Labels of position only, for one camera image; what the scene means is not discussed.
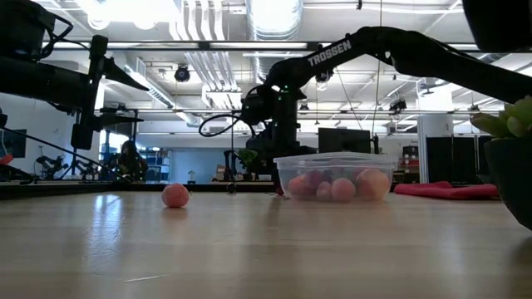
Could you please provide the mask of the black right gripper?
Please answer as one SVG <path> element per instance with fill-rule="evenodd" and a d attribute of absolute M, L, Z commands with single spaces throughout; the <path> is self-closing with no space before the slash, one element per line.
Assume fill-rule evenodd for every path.
<path fill-rule="evenodd" d="M 274 158 L 272 179 L 277 194 L 285 194 L 284 156 L 316 153 L 315 148 L 297 140 L 298 101 L 305 98 L 299 89 L 252 89 L 242 100 L 240 119 L 251 126 L 265 123 L 263 131 L 246 141 L 246 148 L 263 158 Z"/>

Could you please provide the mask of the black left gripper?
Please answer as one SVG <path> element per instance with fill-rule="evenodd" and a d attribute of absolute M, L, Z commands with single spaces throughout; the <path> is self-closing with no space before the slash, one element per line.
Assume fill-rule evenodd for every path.
<path fill-rule="evenodd" d="M 74 124 L 71 145 L 77 149 L 90 149 L 93 132 L 110 130 L 119 135 L 131 136 L 133 126 L 141 119 L 122 115 L 94 115 L 96 96 L 102 77 L 141 91 L 149 89 L 135 81 L 117 64 L 113 57 L 106 57 L 107 37 L 93 37 L 90 47 L 90 73 L 61 71 L 58 75 L 57 98 L 53 107 L 71 114 L 74 110 L 81 113 L 79 124 Z"/>

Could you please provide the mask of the small pink toy peach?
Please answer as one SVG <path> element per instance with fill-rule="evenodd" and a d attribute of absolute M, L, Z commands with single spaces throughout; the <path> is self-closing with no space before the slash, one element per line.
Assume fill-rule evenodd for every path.
<path fill-rule="evenodd" d="M 170 184 L 163 189 L 161 199 L 167 208 L 183 208 L 189 202 L 190 194 L 184 185 Z"/>
<path fill-rule="evenodd" d="M 317 188 L 316 197 L 323 202 L 331 202 L 332 197 L 332 185 L 328 181 L 322 181 Z"/>
<path fill-rule="evenodd" d="M 331 196 L 334 202 L 350 202 L 356 195 L 356 186 L 346 178 L 336 179 L 332 182 Z"/>

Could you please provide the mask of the large pink toy peach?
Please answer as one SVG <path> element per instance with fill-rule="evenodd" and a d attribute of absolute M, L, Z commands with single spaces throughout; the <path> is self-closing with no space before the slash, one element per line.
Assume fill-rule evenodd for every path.
<path fill-rule="evenodd" d="M 390 189 L 390 181 L 379 169 L 365 169 L 357 176 L 357 195 L 368 200 L 382 200 Z"/>

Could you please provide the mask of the clear plastic tupperware container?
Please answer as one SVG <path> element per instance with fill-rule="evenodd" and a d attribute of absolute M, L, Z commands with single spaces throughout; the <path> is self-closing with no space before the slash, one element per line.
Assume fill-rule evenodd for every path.
<path fill-rule="evenodd" d="M 286 157 L 286 175 L 283 186 L 286 196 L 291 199 L 303 201 L 320 201 L 316 197 L 316 191 L 322 181 L 328 181 L 330 184 L 334 180 L 346 178 L 356 186 L 356 195 L 350 202 L 329 203 L 351 203 L 354 201 L 380 201 L 360 198 L 357 195 L 357 176 L 365 169 L 379 169 L 387 175 L 392 186 L 392 172 L 395 169 L 395 163 L 385 155 L 363 154 L 355 152 L 334 152 L 322 154 L 305 154 L 299 156 Z M 305 178 L 306 185 L 313 190 L 313 194 L 293 198 L 288 193 L 288 182 L 298 176 Z"/>

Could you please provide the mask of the background green plant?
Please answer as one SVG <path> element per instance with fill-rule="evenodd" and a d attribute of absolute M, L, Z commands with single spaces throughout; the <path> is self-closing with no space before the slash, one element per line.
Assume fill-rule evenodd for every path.
<path fill-rule="evenodd" d="M 260 162 L 258 153 L 251 149 L 239 149 L 238 157 L 242 168 L 245 170 L 245 180 L 255 181 L 257 173 L 260 170 Z"/>

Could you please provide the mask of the person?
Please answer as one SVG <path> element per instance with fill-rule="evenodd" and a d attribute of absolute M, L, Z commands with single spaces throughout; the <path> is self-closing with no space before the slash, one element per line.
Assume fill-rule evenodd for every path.
<path fill-rule="evenodd" d="M 144 182 L 148 164 L 137 152 L 135 143 L 127 140 L 122 144 L 121 152 L 110 157 L 108 167 L 115 170 L 121 177 Z"/>

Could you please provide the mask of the black computer monitor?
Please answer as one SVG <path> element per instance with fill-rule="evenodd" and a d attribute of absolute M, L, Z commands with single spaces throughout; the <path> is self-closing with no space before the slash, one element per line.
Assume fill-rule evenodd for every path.
<path fill-rule="evenodd" d="M 371 135 L 369 130 L 318 129 L 318 151 L 371 153 Z"/>

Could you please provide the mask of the blue storage shelf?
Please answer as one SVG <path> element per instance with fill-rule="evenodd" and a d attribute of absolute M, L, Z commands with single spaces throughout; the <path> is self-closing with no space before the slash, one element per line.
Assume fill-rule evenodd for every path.
<path fill-rule="evenodd" d="M 146 161 L 145 181 L 148 184 L 168 184 L 170 181 L 171 151 L 159 147 L 141 148 L 141 157 Z"/>

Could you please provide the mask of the red storage shelf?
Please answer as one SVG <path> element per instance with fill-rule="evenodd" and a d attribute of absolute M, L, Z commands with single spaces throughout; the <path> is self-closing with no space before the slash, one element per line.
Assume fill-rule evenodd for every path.
<path fill-rule="evenodd" d="M 419 173 L 419 154 L 416 145 L 408 145 L 402 148 L 402 156 L 398 160 L 399 170 L 405 173 Z"/>

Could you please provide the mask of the magenta folded cloth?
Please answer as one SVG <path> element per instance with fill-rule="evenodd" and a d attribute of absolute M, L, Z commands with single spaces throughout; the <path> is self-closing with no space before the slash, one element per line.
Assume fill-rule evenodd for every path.
<path fill-rule="evenodd" d="M 498 190 L 493 184 L 454 187 L 446 181 L 428 184 L 398 184 L 394 188 L 394 193 L 449 200 L 484 200 L 499 197 Z"/>

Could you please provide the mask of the black room divider panels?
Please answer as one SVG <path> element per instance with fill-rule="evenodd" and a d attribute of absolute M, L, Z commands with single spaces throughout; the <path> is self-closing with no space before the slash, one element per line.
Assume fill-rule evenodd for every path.
<path fill-rule="evenodd" d="M 427 137 L 428 182 L 490 183 L 490 169 L 485 157 L 485 144 L 490 141 L 486 135 Z"/>

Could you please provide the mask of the potted green succulent plant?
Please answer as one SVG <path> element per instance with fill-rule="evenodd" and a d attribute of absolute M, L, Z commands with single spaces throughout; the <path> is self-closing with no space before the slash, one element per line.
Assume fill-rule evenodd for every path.
<path fill-rule="evenodd" d="M 485 143 L 490 176 L 511 214 L 532 231 L 532 96 L 498 115 L 476 113 L 471 124 L 491 135 Z"/>

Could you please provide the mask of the dark wall screen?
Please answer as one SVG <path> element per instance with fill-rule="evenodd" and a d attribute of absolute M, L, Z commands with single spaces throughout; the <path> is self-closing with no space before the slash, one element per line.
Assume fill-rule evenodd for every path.
<path fill-rule="evenodd" d="M 21 135 L 0 129 L 0 158 L 11 154 L 13 158 L 26 156 L 26 130 L 17 130 Z"/>

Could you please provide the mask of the silver ceiling air duct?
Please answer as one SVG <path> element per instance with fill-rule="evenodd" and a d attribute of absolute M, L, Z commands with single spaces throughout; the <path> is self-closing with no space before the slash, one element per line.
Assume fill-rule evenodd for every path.
<path fill-rule="evenodd" d="M 298 35 L 303 0 L 245 0 L 245 7 L 252 39 L 287 41 Z"/>

